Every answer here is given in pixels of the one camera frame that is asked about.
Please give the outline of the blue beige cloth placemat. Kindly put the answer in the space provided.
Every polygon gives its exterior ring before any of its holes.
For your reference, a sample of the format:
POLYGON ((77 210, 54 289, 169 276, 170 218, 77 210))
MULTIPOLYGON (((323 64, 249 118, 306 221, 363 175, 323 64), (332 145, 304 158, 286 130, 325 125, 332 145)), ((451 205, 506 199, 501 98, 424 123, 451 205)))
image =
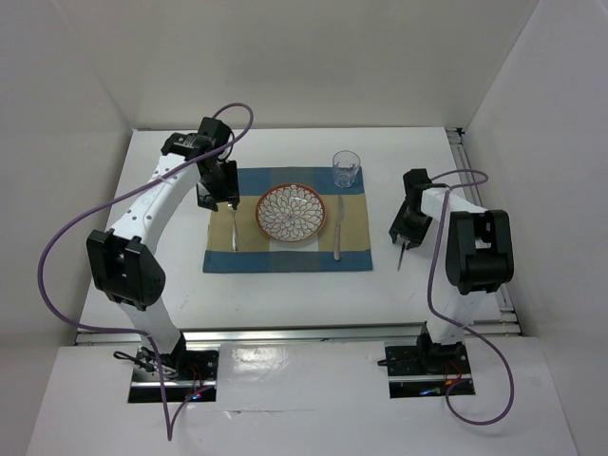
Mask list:
POLYGON ((210 217, 206 274, 365 272, 372 268, 364 178, 337 186, 330 167, 238 171, 240 203, 210 217))

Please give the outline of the floral patterned brown-rim plate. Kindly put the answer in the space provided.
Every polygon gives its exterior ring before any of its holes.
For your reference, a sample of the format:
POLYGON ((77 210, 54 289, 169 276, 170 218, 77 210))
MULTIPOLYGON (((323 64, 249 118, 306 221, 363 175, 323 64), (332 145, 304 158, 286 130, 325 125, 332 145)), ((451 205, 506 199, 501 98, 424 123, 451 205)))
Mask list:
POLYGON ((326 207, 311 187, 287 183, 260 197, 255 216, 257 226, 270 239, 296 243, 318 234, 326 220, 326 207))

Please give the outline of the silver fork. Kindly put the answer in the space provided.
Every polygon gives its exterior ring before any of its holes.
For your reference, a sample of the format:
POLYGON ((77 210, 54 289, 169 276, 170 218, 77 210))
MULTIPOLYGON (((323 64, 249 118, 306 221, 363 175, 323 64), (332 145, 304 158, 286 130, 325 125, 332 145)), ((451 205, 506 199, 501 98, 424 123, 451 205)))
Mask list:
POLYGON ((232 219, 232 250, 238 251, 238 226, 237 226, 237 207, 233 203, 228 204, 232 219))

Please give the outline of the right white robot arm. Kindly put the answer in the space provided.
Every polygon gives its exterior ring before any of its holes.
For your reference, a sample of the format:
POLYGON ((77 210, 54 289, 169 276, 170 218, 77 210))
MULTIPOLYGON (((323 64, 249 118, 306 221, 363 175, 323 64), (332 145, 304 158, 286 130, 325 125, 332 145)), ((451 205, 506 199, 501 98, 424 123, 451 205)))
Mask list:
POLYGON ((403 181, 406 197, 389 228, 391 241, 405 252, 421 246, 434 220, 447 229, 438 259, 453 286, 451 297, 433 306, 414 351, 419 369, 436 372, 464 353, 465 327, 483 296, 497 292, 514 274, 509 217, 503 210, 448 197, 447 186, 431 182, 422 170, 407 172, 403 181))

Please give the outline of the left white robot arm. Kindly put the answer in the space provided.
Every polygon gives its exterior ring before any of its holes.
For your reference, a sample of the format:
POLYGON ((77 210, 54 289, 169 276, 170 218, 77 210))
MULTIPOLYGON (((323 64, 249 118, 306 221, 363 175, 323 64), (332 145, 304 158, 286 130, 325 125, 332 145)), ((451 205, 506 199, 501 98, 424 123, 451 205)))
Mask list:
POLYGON ((86 240, 96 289, 143 333, 145 362, 167 379, 186 371, 188 357, 184 336, 162 301, 166 274, 155 253, 169 220, 191 190, 197 192, 200 208, 238 207, 236 162, 222 154, 203 156, 233 138, 230 128, 172 134, 150 178, 153 187, 139 194, 106 231, 94 230, 86 240))

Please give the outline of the silver spoon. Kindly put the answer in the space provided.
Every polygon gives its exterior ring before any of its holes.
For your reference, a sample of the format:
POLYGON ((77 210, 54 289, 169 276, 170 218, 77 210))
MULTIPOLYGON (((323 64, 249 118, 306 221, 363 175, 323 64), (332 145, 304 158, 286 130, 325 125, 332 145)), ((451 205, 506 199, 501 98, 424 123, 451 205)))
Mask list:
POLYGON ((407 243, 404 241, 401 244, 400 247, 400 253, 399 253, 399 257, 398 257, 398 263, 397 263, 397 271, 399 272, 402 268, 402 264, 403 264, 403 259, 404 259, 404 255, 405 255, 405 251, 407 250, 407 243))

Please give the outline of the silver table knife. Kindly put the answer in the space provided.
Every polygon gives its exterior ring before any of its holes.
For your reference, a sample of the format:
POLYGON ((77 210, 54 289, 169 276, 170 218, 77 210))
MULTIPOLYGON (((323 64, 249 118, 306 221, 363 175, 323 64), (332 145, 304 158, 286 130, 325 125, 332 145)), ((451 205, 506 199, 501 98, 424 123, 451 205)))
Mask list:
POLYGON ((337 216, 334 227, 334 240, 333 240, 333 259, 335 261, 341 260, 341 229, 342 223, 345 217, 345 205, 343 196, 339 195, 337 200, 337 216))

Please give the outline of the clear drinking glass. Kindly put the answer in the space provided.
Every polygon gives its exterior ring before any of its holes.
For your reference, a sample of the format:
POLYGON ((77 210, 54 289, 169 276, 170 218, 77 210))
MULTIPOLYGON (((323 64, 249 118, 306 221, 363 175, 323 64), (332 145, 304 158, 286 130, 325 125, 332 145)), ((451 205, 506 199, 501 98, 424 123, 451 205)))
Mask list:
POLYGON ((340 188, 349 188, 355 181, 360 168, 359 156, 350 150, 341 150, 332 157, 333 182, 340 188))

